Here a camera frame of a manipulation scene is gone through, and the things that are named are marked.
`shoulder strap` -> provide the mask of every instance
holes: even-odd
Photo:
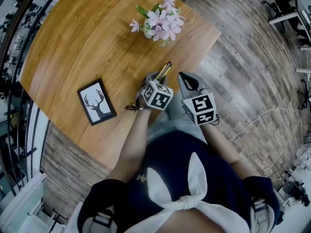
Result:
[[[117,225],[113,221],[113,213],[105,210],[104,213],[98,213],[96,216],[89,217],[83,225],[82,233],[116,233]]]
[[[264,199],[254,200],[250,211],[251,233],[270,233],[274,225],[274,211]]]

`flower vase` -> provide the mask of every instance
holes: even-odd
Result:
[[[148,31],[149,31],[150,29],[149,29],[149,25],[147,24],[147,20],[148,20],[148,19],[146,19],[146,20],[144,21],[144,25],[143,25],[143,27],[142,27],[142,31],[144,32],[144,35],[145,35],[145,37],[146,37],[147,39],[151,39],[153,35],[148,33]]]

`picture frame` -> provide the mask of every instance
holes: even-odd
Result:
[[[117,116],[101,79],[82,87],[77,93],[92,126]]]

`wooden table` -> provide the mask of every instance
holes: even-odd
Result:
[[[135,113],[124,107],[134,101],[141,80],[171,61],[169,86],[177,91],[177,73],[195,71],[220,32],[181,1],[186,18],[177,40],[160,46],[131,33],[129,23],[144,18],[161,0],[60,0],[29,50],[20,82],[45,115],[91,156],[113,168]],[[101,78],[117,117],[91,126],[77,90]]]

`black picture frame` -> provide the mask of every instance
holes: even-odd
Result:
[[[88,112],[88,110],[87,110],[87,107],[86,107],[86,105],[85,105],[84,98],[82,97],[81,92],[84,91],[85,89],[90,88],[91,86],[93,86],[93,85],[95,85],[95,84],[97,84],[97,83],[100,85],[100,87],[101,87],[101,89],[102,89],[103,96],[104,96],[104,98],[106,99],[106,102],[107,102],[107,105],[108,105],[108,107],[109,107],[109,110],[110,110],[111,114],[108,115],[108,116],[106,116],[106,117],[104,117],[104,118],[100,118],[98,121],[93,122],[93,120],[92,120],[92,118],[91,118],[91,116],[90,116],[90,114],[89,114],[89,112]],[[85,111],[85,113],[86,113],[86,115],[87,115],[87,118],[88,118],[88,120],[89,120],[89,122],[90,122],[90,124],[91,124],[92,126],[94,126],[94,125],[96,125],[96,124],[99,124],[99,123],[101,123],[101,122],[107,121],[107,120],[109,120],[109,119],[114,118],[114,117],[117,116],[117,113],[116,113],[115,109],[114,109],[113,106],[112,106],[112,103],[111,103],[111,101],[110,101],[110,99],[109,99],[109,96],[108,96],[108,94],[107,94],[107,91],[106,91],[106,89],[105,89],[105,87],[104,87],[104,84],[103,84],[103,82],[102,82],[101,79],[95,80],[95,81],[93,81],[92,83],[89,83],[88,85],[86,85],[86,86],[80,88],[80,89],[77,91],[77,93],[78,93],[78,96],[79,96],[79,98],[80,98],[80,102],[81,102],[81,104],[82,104],[82,106],[83,106],[83,109],[84,109],[84,111]]]

